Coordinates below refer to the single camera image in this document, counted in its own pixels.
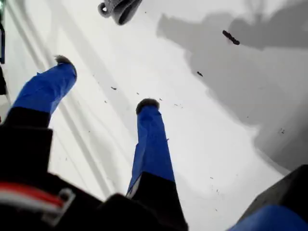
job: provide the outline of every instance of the gray object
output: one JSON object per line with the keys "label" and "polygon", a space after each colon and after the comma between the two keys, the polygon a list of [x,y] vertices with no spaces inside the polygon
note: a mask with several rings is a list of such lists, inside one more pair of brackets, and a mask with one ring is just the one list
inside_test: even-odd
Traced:
{"label": "gray object", "polygon": [[124,25],[135,15],[141,2],[142,0],[105,0],[98,9],[103,17],[111,16],[118,25]]}

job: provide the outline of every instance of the white wire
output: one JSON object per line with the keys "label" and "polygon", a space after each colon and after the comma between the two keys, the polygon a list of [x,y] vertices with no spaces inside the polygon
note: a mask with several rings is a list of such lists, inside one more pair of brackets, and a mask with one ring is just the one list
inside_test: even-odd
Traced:
{"label": "white wire", "polygon": [[47,212],[51,214],[61,213],[61,208],[59,206],[6,190],[0,191],[0,205],[1,204],[24,208],[33,212]]}

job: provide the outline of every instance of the dark debris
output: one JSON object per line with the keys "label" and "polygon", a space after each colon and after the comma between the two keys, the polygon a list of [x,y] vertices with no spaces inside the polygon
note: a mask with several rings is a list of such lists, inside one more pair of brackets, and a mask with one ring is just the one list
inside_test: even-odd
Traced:
{"label": "dark debris", "polygon": [[201,77],[203,77],[203,75],[199,71],[197,71],[197,74],[200,75]]}
{"label": "dark debris", "polygon": [[240,42],[236,40],[229,32],[222,31],[223,35],[226,36],[234,45],[240,45]]}

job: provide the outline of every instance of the blue tape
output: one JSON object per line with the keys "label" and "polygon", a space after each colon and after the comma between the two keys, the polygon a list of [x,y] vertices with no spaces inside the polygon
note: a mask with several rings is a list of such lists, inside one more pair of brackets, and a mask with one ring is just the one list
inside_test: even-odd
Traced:
{"label": "blue tape", "polygon": [[308,224],[292,210],[268,205],[245,218],[229,231],[307,231]]}
{"label": "blue tape", "polygon": [[155,106],[143,107],[138,115],[138,141],[128,190],[142,172],[175,181],[164,122]]}
{"label": "blue tape", "polygon": [[58,64],[32,77],[24,85],[12,107],[33,109],[51,115],[75,82],[73,65]]}

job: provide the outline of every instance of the white floor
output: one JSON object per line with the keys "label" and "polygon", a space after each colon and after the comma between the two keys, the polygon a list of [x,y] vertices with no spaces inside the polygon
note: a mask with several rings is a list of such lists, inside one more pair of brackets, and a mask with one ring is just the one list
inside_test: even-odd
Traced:
{"label": "white floor", "polygon": [[161,99],[193,231],[227,229],[259,193],[308,163],[307,3],[144,0],[116,26],[99,15],[101,1],[7,1],[12,100],[55,54],[78,71],[51,122],[51,172],[102,200],[125,193],[135,107],[146,97]]}

